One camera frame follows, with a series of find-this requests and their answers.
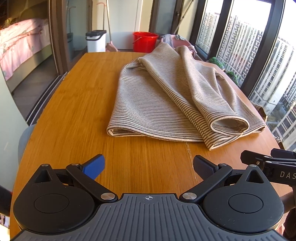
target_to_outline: wooden table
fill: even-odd
[[[171,142],[150,137],[110,137],[109,123],[121,68],[143,53],[87,53],[58,87],[43,111],[26,147],[19,166],[12,196],[13,203],[36,169],[43,163],[65,168],[84,163],[103,154],[106,167],[97,178],[100,184],[121,196],[122,193],[177,193],[201,181],[193,170],[197,154],[210,161],[244,169],[243,150],[269,155],[278,148],[266,128],[226,146],[209,151],[204,143]],[[255,108],[240,89],[221,72],[242,100]],[[289,192],[286,185],[274,184],[279,195]],[[19,232],[11,209],[11,238]]]

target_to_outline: white crosshair marker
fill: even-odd
[[[147,199],[148,201],[152,200],[152,198],[154,198],[154,197],[151,197],[151,196],[145,197],[145,199]]]

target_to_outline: striped fabric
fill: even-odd
[[[215,68],[186,46],[160,43],[123,67],[107,132],[204,142],[212,150],[265,126]]]

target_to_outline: pink floral bed sheet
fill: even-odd
[[[5,80],[23,62],[49,44],[48,20],[28,19],[0,30],[0,66]]]

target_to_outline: white trash can with black lid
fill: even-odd
[[[105,52],[106,30],[93,30],[85,34],[87,40],[87,52]]]

